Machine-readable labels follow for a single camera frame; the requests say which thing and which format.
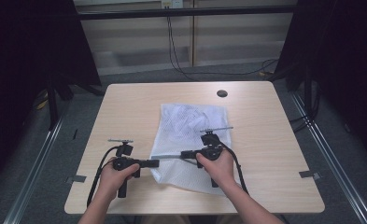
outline light wood table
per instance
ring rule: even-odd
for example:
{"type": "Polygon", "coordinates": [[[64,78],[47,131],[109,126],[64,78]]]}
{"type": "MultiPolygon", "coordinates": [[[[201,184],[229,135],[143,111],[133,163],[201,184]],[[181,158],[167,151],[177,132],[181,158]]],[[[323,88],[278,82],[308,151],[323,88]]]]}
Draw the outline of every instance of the light wood table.
{"type": "MultiPolygon", "coordinates": [[[[113,84],[106,91],[78,167],[84,183],[73,183],[68,214],[83,214],[97,166],[117,146],[107,139],[133,139],[132,157],[148,159],[159,127],[161,104],[222,105],[227,108],[233,150],[242,165],[250,195],[272,213],[319,213],[324,203],[270,82],[186,82],[113,84]],[[221,98],[217,91],[225,90],[221,98]]],[[[234,214],[224,196],[159,185],[148,168],[128,181],[127,197],[116,198],[109,214],[234,214]]]]}

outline person's right hand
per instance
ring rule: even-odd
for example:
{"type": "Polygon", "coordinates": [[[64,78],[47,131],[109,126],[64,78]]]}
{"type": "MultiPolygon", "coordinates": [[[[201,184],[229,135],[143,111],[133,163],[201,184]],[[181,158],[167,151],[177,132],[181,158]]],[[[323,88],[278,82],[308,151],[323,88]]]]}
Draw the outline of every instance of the person's right hand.
{"type": "Polygon", "coordinates": [[[201,153],[197,153],[196,158],[222,189],[224,186],[235,184],[233,178],[233,156],[226,149],[221,151],[220,156],[215,161],[210,161],[201,153]]]}

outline person's left hand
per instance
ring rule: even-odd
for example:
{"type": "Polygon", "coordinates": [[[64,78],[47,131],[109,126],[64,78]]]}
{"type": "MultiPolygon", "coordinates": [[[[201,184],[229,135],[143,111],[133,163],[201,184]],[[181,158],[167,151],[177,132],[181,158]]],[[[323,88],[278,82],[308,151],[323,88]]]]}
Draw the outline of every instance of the person's left hand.
{"type": "Polygon", "coordinates": [[[136,163],[121,171],[115,170],[112,162],[115,159],[115,157],[111,158],[102,170],[101,180],[97,190],[97,193],[102,192],[110,201],[116,198],[117,191],[122,183],[124,183],[124,179],[130,179],[132,177],[131,174],[139,169],[139,164],[136,163]]]}

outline power outlet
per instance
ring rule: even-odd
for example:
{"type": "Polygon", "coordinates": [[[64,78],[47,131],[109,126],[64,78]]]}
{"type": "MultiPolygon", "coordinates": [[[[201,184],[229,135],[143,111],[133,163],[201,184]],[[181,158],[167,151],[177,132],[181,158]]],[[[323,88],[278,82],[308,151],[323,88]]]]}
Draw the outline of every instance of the power outlet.
{"type": "Polygon", "coordinates": [[[183,0],[172,0],[172,8],[183,8],[183,0]]]}
{"type": "Polygon", "coordinates": [[[161,8],[172,8],[172,0],[162,0],[161,1],[161,8]]]}

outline person's right arm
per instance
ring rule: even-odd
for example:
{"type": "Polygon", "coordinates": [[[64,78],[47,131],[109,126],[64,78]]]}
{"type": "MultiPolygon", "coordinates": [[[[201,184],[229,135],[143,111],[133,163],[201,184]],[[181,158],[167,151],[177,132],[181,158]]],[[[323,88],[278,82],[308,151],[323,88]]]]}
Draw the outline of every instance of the person's right arm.
{"type": "Polygon", "coordinates": [[[215,161],[208,160],[200,153],[197,153],[197,160],[230,199],[239,216],[246,224],[283,223],[235,183],[233,178],[233,157],[227,150],[223,150],[220,157],[215,161]]]}

